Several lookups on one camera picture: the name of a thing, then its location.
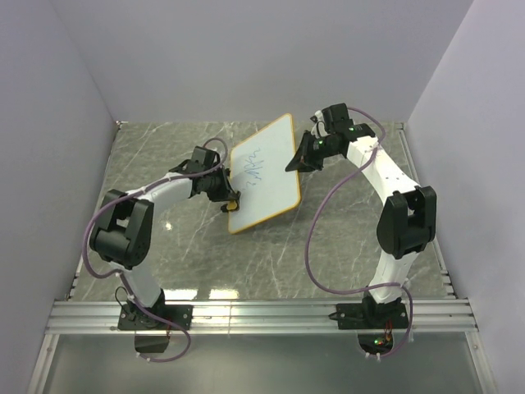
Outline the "yellow framed whiteboard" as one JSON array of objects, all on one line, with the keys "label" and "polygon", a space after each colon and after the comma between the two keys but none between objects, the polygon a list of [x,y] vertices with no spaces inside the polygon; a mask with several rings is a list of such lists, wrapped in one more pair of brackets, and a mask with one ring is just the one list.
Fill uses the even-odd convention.
[{"label": "yellow framed whiteboard", "polygon": [[240,233],[299,206],[299,174],[285,169],[294,154],[294,123],[289,113],[231,150],[231,185],[240,192],[240,201],[239,209],[228,214],[229,233]]}]

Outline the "yellow black eraser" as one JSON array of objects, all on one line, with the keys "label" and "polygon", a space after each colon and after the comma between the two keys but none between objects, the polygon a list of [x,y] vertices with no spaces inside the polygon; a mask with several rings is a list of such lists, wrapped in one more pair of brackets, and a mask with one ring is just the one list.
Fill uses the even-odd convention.
[{"label": "yellow black eraser", "polygon": [[227,212],[235,212],[235,211],[238,211],[240,208],[240,204],[237,200],[232,200],[232,201],[229,201],[227,204],[226,204],[226,211]]}]

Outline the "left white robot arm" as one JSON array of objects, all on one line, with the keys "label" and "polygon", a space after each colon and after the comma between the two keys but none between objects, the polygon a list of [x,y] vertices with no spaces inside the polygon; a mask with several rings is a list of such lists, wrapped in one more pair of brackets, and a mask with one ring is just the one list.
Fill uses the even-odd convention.
[{"label": "left white robot arm", "polygon": [[[93,277],[104,279],[111,274],[121,280],[126,303],[121,306],[120,328],[189,327],[192,307],[168,305],[164,290],[146,265],[153,224],[175,203],[199,194],[220,203],[225,213],[238,210],[241,193],[233,188],[229,175],[219,154],[205,150],[146,186],[112,189],[105,194],[85,230],[82,259]],[[88,258],[90,250],[110,264],[109,273],[94,270]]]}]

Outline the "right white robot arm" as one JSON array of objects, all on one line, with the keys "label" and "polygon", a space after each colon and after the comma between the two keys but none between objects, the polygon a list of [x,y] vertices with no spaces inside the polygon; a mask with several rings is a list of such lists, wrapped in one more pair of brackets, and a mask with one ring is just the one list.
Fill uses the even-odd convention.
[{"label": "right white robot arm", "polygon": [[343,320],[363,328],[385,328],[399,321],[405,328],[409,314],[401,302],[402,286],[417,256],[435,238],[436,192],[407,176],[366,123],[348,121],[343,126],[329,126],[324,136],[305,131],[285,169],[320,171],[325,158],[337,154],[357,167],[382,203],[376,230],[381,247],[377,269],[358,311],[347,313]]}]

